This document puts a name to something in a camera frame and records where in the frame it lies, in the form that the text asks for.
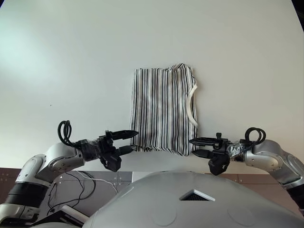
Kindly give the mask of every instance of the black cable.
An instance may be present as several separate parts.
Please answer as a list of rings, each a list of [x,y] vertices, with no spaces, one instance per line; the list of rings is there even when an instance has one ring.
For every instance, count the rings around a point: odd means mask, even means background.
[[[60,141],[63,144],[65,144],[67,146],[75,147],[75,148],[79,147],[78,145],[76,145],[76,143],[70,141],[70,136],[72,133],[72,126],[71,126],[69,120],[66,120],[66,121],[63,120],[60,122],[60,124],[58,125],[58,128],[57,128],[57,133],[58,133],[58,137],[59,137]]]
[[[72,206],[72,207],[74,207],[74,206],[76,206],[76,205],[80,202],[80,200],[81,200],[81,195],[82,195],[82,193],[85,191],[85,188],[82,186],[80,179],[79,179],[78,177],[76,177],[76,176],[70,174],[70,173],[67,173],[67,172],[66,172],[66,174],[67,174],[67,175],[70,175],[70,176],[73,176],[73,177],[75,177],[75,178],[78,180],[78,182],[79,182],[79,184],[80,184],[80,186],[81,186],[81,188],[82,188],[82,191],[81,191],[81,193],[79,194],[79,197],[78,197],[77,199],[72,199],[72,200],[69,200],[69,201],[66,201],[66,202],[62,202],[62,203],[58,203],[58,204],[55,204],[54,206],[52,206],[52,208],[50,208],[50,209],[48,210],[47,216],[48,216],[49,213],[50,213],[55,207],[57,207],[58,205],[70,203],[70,202],[73,202],[73,201],[77,200],[77,203],[76,203],[75,205]]]
[[[80,171],[80,172],[84,173],[85,175],[87,175],[87,176],[90,177],[90,178],[94,178],[91,174],[89,174],[89,173],[87,173],[87,172],[85,172],[85,171]],[[55,211],[55,210],[54,210],[54,207],[56,207],[56,206],[58,206],[58,205],[61,205],[61,204],[66,204],[66,203],[70,203],[70,202],[73,202],[73,201],[77,200],[77,203],[74,205],[74,206],[76,206],[81,200],[85,200],[85,199],[89,198],[89,197],[94,193],[94,191],[95,191],[95,189],[96,189],[96,181],[95,181],[95,180],[92,180],[93,183],[94,183],[93,190],[92,190],[92,191],[90,192],[90,194],[88,194],[86,197],[81,198],[81,195],[82,195],[82,193],[84,192],[85,187],[82,186],[82,184],[81,184],[79,178],[77,178],[76,176],[74,176],[74,175],[72,175],[72,174],[70,174],[70,173],[67,173],[67,172],[66,172],[66,174],[75,177],[75,178],[79,181],[79,183],[80,183],[81,187],[83,188],[83,190],[81,191],[81,193],[80,193],[80,195],[79,195],[79,197],[78,197],[77,199],[72,199],[72,200],[69,200],[69,201],[66,201],[66,202],[62,202],[62,203],[58,203],[58,204],[52,206],[52,207],[48,210],[47,215],[49,215],[50,212],[54,212],[54,211]]]
[[[249,138],[250,133],[252,133],[253,131],[257,131],[257,133],[258,133],[258,139],[256,141],[251,141]],[[244,143],[249,144],[250,146],[245,148],[243,151],[248,151],[248,150],[252,149],[254,146],[259,145],[262,142],[264,142],[265,139],[266,139],[266,132],[263,129],[257,128],[257,127],[248,128],[247,131],[245,132]]]
[[[88,172],[85,172],[85,171],[79,171],[79,172],[84,173],[84,174],[87,175],[89,178],[94,178],[94,177],[93,177],[90,173],[88,173]],[[93,184],[94,184],[93,190],[90,192],[90,194],[88,194],[86,197],[82,198],[81,200],[85,200],[85,199],[87,199],[87,198],[89,198],[90,196],[93,195],[93,193],[94,193],[94,191],[95,191],[95,189],[96,189],[96,181],[93,180],[93,179],[91,179],[91,181],[92,181]]]
[[[57,193],[57,183],[55,182],[54,183],[54,185],[53,185],[53,187],[52,187],[52,189],[51,189],[51,191],[49,192],[49,195],[48,195],[48,201],[47,201],[47,205],[48,205],[48,207],[51,209],[52,208],[52,206],[50,205],[50,203],[51,203],[51,200],[53,199],[53,198],[51,198],[51,195],[52,195],[52,191],[53,191],[53,189],[56,187],[56,191],[55,191],[55,195],[56,195],[56,193]]]
[[[85,184],[82,185],[80,179],[79,179],[78,177],[74,176],[73,174],[70,174],[70,173],[67,173],[67,172],[66,172],[66,174],[67,174],[67,175],[70,175],[70,176],[72,176],[72,177],[75,177],[75,178],[78,180],[80,186],[82,187],[82,191],[81,191],[81,193],[79,194],[77,203],[76,203],[75,205],[72,206],[72,208],[73,208],[73,207],[75,207],[76,205],[78,205],[78,203],[80,202],[81,195],[82,195],[82,193],[84,193],[84,191],[85,191]]]

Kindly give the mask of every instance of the striped shirt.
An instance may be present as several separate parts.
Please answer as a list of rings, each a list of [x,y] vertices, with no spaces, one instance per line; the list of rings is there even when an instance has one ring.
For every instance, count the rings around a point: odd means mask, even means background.
[[[167,151],[188,156],[197,137],[192,69],[178,64],[165,69],[137,69],[133,79],[131,139],[136,151]]]

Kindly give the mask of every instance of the vent grille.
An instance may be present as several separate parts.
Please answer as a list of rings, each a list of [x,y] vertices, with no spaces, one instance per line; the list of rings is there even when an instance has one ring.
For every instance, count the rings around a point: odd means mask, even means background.
[[[195,193],[192,193],[188,196],[186,196],[184,199],[185,201],[209,201],[208,199],[205,199],[204,197],[201,197]]]
[[[190,190],[182,197],[180,197],[181,201],[215,201],[215,199],[205,193],[202,193],[198,190]]]

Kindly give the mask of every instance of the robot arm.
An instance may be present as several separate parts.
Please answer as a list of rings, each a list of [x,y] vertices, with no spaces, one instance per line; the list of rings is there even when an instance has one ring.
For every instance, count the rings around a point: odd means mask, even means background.
[[[16,183],[4,204],[0,205],[0,224],[25,224],[34,222],[39,215],[39,207],[54,179],[60,174],[81,167],[87,161],[100,159],[106,169],[118,171],[121,155],[130,153],[131,146],[116,149],[113,140],[132,138],[135,131],[105,132],[94,141],[81,140],[70,142],[69,121],[63,121],[58,127],[65,125],[61,143],[49,148],[46,154],[38,154],[30,158],[23,166]]]
[[[259,133],[257,141],[249,140],[252,131]],[[244,162],[247,166],[268,172],[288,191],[304,215],[304,164],[282,150],[278,143],[265,138],[266,133],[262,129],[249,128],[245,139],[237,143],[222,139],[221,133],[217,133],[217,138],[197,138],[190,142],[198,146],[213,146],[213,151],[199,149],[192,153],[209,158],[210,171],[214,175],[226,171],[230,161]]]
[[[267,171],[288,191],[304,215],[304,165],[299,159],[283,151],[278,143],[265,140],[244,152],[244,162]]]

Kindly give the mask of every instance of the white tabletop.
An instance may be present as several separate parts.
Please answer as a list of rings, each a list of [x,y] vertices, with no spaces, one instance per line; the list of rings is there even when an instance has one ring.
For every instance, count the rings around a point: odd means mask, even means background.
[[[200,136],[238,140],[261,127],[304,161],[303,39],[288,0],[5,1],[0,167],[57,143],[61,120],[74,141],[129,129],[133,70],[177,63],[194,68]],[[165,152],[122,159],[122,171],[209,170]],[[236,163],[228,172],[260,173]]]

